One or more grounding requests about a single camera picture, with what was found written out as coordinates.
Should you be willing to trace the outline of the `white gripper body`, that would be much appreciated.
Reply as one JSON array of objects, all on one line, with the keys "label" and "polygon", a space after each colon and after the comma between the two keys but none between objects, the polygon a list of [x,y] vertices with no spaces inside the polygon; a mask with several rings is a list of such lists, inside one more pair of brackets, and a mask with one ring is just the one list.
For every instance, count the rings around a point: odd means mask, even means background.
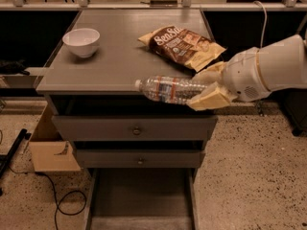
[{"label": "white gripper body", "polygon": [[222,71],[223,85],[241,102],[267,98],[271,91],[260,73],[259,49],[256,47],[236,54]]}]

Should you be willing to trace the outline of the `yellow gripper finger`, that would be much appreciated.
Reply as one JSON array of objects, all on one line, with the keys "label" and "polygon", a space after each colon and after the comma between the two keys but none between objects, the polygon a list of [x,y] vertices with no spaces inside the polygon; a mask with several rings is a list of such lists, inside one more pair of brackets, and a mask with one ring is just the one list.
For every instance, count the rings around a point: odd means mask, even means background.
[{"label": "yellow gripper finger", "polygon": [[226,63],[223,61],[214,63],[213,65],[208,66],[207,68],[198,72],[193,78],[193,81],[203,82],[205,84],[213,82],[222,82],[223,70],[226,66]]},{"label": "yellow gripper finger", "polygon": [[203,111],[230,106],[236,98],[225,86],[213,82],[186,104],[196,111]]}]

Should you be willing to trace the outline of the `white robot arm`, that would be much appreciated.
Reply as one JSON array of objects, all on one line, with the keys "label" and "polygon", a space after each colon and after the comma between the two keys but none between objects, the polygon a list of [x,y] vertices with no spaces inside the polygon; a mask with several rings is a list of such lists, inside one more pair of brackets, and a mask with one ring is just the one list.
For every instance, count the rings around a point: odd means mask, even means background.
[{"label": "white robot arm", "polygon": [[306,41],[295,34],[263,48],[252,47],[209,66],[194,79],[206,85],[187,101],[197,111],[258,101],[278,90],[306,89]]}]

